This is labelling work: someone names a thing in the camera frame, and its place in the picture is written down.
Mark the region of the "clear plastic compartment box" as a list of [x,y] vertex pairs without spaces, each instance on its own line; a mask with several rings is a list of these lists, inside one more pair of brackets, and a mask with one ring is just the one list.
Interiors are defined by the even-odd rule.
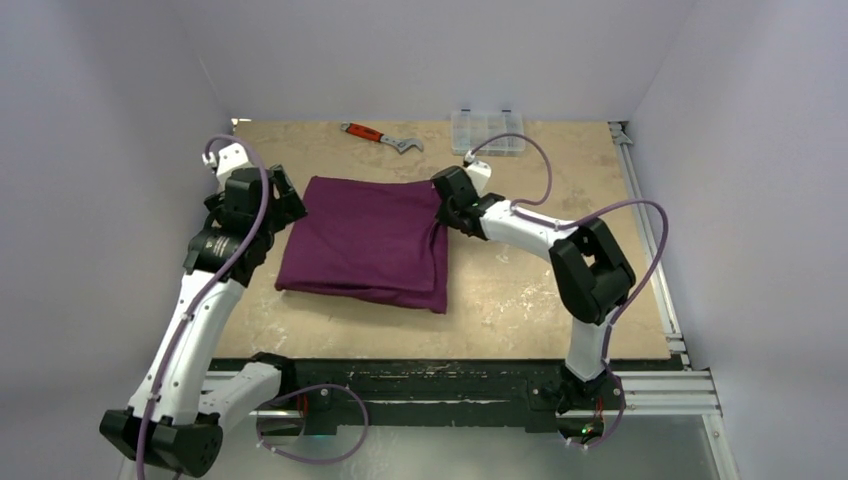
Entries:
[[[524,134],[523,116],[512,110],[487,113],[470,109],[453,111],[451,148],[454,155],[464,156],[484,141],[505,133]],[[479,155],[517,157],[524,153],[526,142],[518,137],[499,138],[479,150]]]

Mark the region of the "purple cloth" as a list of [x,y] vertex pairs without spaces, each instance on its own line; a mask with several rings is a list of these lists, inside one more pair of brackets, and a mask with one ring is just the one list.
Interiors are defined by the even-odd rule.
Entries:
[[293,224],[276,290],[447,312],[448,232],[430,181],[314,176],[303,202],[307,215]]

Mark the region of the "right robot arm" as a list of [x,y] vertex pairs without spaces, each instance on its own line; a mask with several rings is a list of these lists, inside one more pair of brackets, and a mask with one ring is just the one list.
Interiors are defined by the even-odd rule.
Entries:
[[431,178],[439,223],[469,237],[506,244],[549,263],[559,298],[572,317],[561,381],[564,399],[584,407],[608,374],[611,331],[636,285],[635,272],[607,224],[569,222],[481,194],[469,167],[450,166]]

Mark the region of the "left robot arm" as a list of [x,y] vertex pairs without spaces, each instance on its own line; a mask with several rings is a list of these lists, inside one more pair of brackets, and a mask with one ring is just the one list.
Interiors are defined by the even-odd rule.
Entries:
[[284,409],[297,399],[291,360],[257,353],[218,387],[204,382],[231,313],[274,244],[306,215],[280,165],[265,175],[232,172],[204,201],[209,213],[188,244],[172,319],[141,385],[122,409],[108,410],[99,431],[127,459],[135,477],[199,478],[215,462],[223,437],[259,405]]

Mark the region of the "orange handled adjustable wrench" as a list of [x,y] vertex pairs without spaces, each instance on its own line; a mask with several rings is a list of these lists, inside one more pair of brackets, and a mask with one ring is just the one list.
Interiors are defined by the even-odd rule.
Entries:
[[375,143],[380,143],[393,147],[399,154],[403,155],[406,152],[416,149],[420,152],[424,151],[422,142],[417,138],[399,139],[389,136],[376,129],[352,122],[343,122],[340,124],[340,129],[350,135],[369,140]]

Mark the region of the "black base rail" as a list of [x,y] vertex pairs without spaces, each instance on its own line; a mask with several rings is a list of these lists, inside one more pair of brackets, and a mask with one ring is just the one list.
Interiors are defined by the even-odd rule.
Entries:
[[292,359],[285,393],[316,385],[343,391],[309,393],[277,410],[303,408],[309,435],[333,435],[342,425],[516,427],[528,433],[558,430],[558,415],[619,406],[614,385],[579,387],[565,380],[559,359],[406,360]]

